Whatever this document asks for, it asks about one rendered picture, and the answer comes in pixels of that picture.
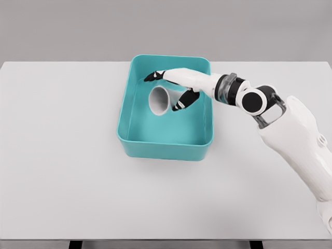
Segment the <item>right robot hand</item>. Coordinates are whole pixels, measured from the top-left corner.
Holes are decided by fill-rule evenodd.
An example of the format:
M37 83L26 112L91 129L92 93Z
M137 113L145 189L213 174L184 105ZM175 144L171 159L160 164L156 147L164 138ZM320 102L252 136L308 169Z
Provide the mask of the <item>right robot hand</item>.
M200 91L203 90L203 85L207 81L209 75L191 70L188 68L174 68L165 71L154 71L144 78L144 81L154 81L164 79L176 85L187 88L179 98L179 100L172 105L172 111L186 109L193 104L200 97Z

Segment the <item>white paper cup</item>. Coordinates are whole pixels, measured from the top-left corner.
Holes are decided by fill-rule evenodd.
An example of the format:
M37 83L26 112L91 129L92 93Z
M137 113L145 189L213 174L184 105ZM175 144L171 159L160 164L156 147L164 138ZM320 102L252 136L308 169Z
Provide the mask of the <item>white paper cup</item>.
M148 97L149 108L154 115L162 116L172 111L172 108L184 92L168 89L163 86L155 86Z

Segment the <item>teal plastic basket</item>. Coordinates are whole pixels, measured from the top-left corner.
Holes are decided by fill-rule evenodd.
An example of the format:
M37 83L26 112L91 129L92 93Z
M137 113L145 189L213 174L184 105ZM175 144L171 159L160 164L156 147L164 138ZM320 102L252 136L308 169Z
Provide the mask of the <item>teal plastic basket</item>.
M210 62L203 57L139 54L131 63L117 135L128 156L202 160L213 141L213 105L205 93L185 110L167 111L154 115L148 105L148 97L155 86L184 92L182 86L165 80L145 82L144 78L156 70L187 67L210 74Z

